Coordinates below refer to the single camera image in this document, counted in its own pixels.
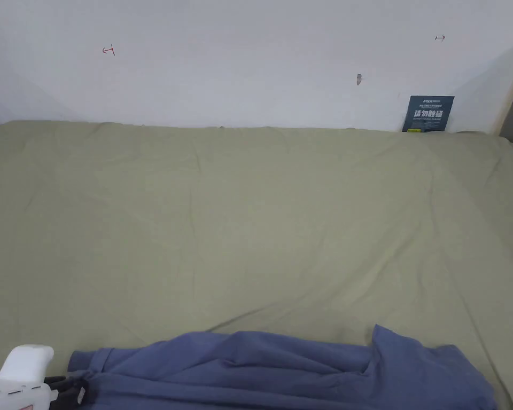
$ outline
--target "bed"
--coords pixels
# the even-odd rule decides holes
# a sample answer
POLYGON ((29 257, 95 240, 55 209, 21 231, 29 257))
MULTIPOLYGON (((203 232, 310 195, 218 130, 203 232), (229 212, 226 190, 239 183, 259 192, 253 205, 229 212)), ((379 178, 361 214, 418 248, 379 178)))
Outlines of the bed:
POLYGON ((194 330, 453 343, 513 408, 513 144, 475 133, 0 126, 0 365, 194 330))

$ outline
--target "red marking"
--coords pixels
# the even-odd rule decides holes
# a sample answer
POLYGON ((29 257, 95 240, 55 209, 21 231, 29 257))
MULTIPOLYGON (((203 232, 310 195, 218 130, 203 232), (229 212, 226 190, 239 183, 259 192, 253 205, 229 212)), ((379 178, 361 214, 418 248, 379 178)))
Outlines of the red marking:
POLYGON ((103 52, 104 52, 105 54, 108 54, 108 53, 107 53, 107 51, 112 51, 112 54, 113 54, 113 55, 116 55, 116 53, 114 52, 114 47, 112 46, 112 44, 111 44, 111 47, 110 47, 109 49, 106 49, 106 50, 105 50, 105 49, 104 49, 104 47, 103 47, 103 52))

